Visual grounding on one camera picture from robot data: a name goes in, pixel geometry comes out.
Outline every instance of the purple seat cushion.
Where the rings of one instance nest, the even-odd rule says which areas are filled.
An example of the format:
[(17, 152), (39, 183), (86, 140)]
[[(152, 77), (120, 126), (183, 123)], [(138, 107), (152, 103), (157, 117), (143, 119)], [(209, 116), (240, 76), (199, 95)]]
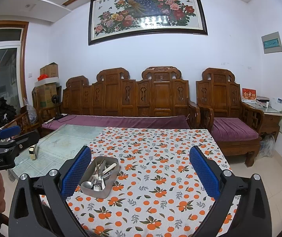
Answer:
[(64, 124), (98, 127), (154, 128), (154, 129), (189, 129), (185, 116), (138, 118), (68, 115), (58, 121), (43, 124), (43, 128), (57, 130)]
[(215, 118), (211, 135), (215, 141), (249, 141), (258, 133), (238, 118)]

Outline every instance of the glass door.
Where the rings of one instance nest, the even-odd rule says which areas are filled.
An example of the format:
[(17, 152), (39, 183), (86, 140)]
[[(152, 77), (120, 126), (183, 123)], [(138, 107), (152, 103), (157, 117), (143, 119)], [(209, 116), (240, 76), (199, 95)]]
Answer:
[(20, 85), (20, 45), (0, 46), (0, 97), (19, 114), (23, 106)]

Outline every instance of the peacock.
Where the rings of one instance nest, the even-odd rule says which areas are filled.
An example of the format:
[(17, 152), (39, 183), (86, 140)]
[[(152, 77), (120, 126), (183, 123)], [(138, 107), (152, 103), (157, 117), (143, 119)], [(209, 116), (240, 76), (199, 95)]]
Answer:
[(162, 15), (162, 11), (151, 0), (126, 0), (134, 8), (134, 17), (151, 17)]

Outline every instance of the plastic bag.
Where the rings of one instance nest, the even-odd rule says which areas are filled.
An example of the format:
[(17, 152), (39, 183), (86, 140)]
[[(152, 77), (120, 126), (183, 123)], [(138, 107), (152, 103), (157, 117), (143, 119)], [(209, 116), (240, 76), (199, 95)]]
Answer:
[(274, 155), (275, 138), (272, 134), (265, 136), (263, 140), (260, 141), (260, 150), (258, 153), (259, 158), (270, 157)]
[(37, 111), (36, 109), (31, 106), (26, 98), (24, 98), (24, 105), (27, 105), (27, 110), (28, 110), (28, 117), (30, 124), (34, 124), (37, 122)]

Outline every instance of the door frame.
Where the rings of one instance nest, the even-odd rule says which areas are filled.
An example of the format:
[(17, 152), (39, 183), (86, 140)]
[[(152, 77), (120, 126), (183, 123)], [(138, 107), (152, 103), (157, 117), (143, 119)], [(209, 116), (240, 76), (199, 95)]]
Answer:
[(20, 81), (17, 80), (17, 88), (20, 83), (22, 99), (24, 98), (27, 99), (26, 83), (25, 83), (25, 47), (26, 47), (28, 24), (29, 22), (27, 21), (0, 20), (0, 29), (7, 29), (7, 28), (22, 29), (21, 41), (20, 41), (21, 50), (20, 50), (20, 57), (19, 57)]
[(17, 91), (18, 91), (18, 98), (19, 98), (19, 102), (20, 102), (20, 107), (23, 107), (24, 102), (23, 102), (23, 93), (21, 92), (21, 82), (18, 81), (18, 79), (21, 78), (21, 76), (20, 76), (21, 71), (20, 71), (20, 67), (19, 67), (20, 57), (21, 57), (21, 50), (20, 50), (21, 44), (20, 44), (19, 41), (5, 41), (5, 42), (0, 42), (0, 44), (3, 44), (3, 45), (0, 45), (0, 50), (11, 49), (11, 48), (17, 49), (17, 53), (16, 53)]

